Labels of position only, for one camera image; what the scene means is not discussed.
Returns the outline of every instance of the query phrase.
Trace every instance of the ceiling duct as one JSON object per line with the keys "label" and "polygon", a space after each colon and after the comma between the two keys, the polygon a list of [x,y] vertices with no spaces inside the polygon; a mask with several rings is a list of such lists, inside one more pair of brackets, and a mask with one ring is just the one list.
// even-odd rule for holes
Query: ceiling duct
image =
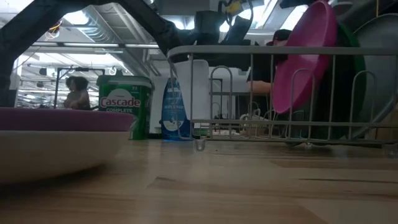
{"label": "ceiling duct", "polygon": [[[96,28],[82,28],[80,29],[82,33],[96,43],[120,44],[123,42],[93,6],[86,7],[83,12],[90,18],[90,23],[87,25],[95,26]],[[124,49],[123,53],[110,54],[120,59],[133,74],[149,77],[150,70],[142,62],[142,49]]]}

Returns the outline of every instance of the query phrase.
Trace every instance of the woman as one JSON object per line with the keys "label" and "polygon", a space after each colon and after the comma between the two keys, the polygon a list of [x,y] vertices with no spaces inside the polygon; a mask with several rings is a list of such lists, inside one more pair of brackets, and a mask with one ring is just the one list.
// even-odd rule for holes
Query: woman
{"label": "woman", "polygon": [[90,110],[90,97],[87,92],[88,80],[83,77],[69,77],[67,87],[71,91],[63,105],[74,110]]}

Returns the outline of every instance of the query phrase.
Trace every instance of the cascade complete container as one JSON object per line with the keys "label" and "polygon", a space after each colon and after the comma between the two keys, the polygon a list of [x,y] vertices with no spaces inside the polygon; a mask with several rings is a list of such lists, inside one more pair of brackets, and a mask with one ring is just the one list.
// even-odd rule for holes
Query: cascade complete container
{"label": "cascade complete container", "polygon": [[147,77],[101,75],[99,110],[134,115],[130,139],[146,139],[149,133],[153,84]]}

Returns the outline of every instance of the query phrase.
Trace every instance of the white bowl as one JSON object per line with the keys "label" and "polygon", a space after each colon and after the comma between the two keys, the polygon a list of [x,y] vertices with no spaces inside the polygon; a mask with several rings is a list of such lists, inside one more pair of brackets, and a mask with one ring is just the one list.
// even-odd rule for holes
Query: white bowl
{"label": "white bowl", "polygon": [[69,174],[112,159],[129,132],[0,131],[0,184]]}

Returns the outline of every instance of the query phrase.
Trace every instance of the cascade logo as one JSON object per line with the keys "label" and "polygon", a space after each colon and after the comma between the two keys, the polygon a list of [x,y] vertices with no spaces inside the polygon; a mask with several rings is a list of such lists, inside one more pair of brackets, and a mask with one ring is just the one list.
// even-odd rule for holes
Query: cascade logo
{"label": "cascade logo", "polygon": [[141,101],[136,100],[127,90],[116,89],[113,90],[108,97],[102,97],[99,104],[103,108],[109,106],[140,107]]}

